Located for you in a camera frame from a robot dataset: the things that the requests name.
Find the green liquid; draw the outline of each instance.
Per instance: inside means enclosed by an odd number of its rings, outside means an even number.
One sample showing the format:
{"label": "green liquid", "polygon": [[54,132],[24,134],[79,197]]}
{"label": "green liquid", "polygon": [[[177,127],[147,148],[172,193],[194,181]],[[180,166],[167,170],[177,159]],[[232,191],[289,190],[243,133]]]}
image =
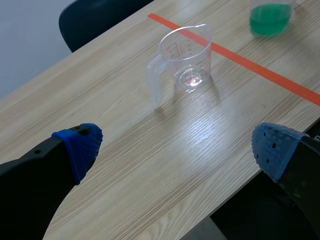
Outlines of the green liquid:
{"label": "green liquid", "polygon": [[254,8],[250,14],[251,30],[256,34],[275,34],[288,24],[291,6],[284,3],[271,3]]}

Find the white wall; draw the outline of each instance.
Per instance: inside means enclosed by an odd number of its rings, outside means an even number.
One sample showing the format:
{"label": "white wall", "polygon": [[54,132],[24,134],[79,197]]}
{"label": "white wall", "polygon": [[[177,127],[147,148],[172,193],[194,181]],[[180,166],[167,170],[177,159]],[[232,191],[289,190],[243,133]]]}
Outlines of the white wall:
{"label": "white wall", "polygon": [[0,98],[71,54],[58,20],[72,2],[0,0]]}

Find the measuring cup handle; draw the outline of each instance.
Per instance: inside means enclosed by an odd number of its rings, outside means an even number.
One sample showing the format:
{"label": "measuring cup handle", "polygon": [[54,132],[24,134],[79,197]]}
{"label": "measuring cup handle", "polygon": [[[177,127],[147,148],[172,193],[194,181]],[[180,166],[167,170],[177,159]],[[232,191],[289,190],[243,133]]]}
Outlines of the measuring cup handle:
{"label": "measuring cup handle", "polygon": [[161,55],[157,56],[146,69],[146,81],[150,89],[151,98],[154,106],[161,105],[161,89],[159,84],[159,76],[166,70],[167,64],[163,61]]}

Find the clear plastic measuring cup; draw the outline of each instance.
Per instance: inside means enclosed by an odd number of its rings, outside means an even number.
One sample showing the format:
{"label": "clear plastic measuring cup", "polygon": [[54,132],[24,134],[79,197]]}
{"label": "clear plastic measuring cup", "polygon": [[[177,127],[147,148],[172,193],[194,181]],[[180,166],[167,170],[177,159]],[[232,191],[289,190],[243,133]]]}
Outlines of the clear plastic measuring cup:
{"label": "clear plastic measuring cup", "polygon": [[207,24],[178,28],[161,40],[160,55],[148,65],[146,76],[155,107],[162,100],[159,75],[166,69],[176,86],[188,93],[211,79],[211,41]]}

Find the table surface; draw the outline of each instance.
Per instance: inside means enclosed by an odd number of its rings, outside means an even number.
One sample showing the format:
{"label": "table surface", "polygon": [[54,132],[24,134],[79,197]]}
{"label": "table surface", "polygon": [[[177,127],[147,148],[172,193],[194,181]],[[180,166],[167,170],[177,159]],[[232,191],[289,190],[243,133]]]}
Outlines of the table surface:
{"label": "table surface", "polygon": [[0,161],[51,133],[93,122],[99,156],[61,204],[45,240],[178,240],[259,171],[251,132],[261,122],[303,131],[313,103],[212,53],[212,84],[188,95],[163,74],[154,111],[146,66],[170,30],[208,23],[213,41],[320,92],[320,1],[301,0],[288,30],[254,37],[249,3],[155,0],[0,101]]}

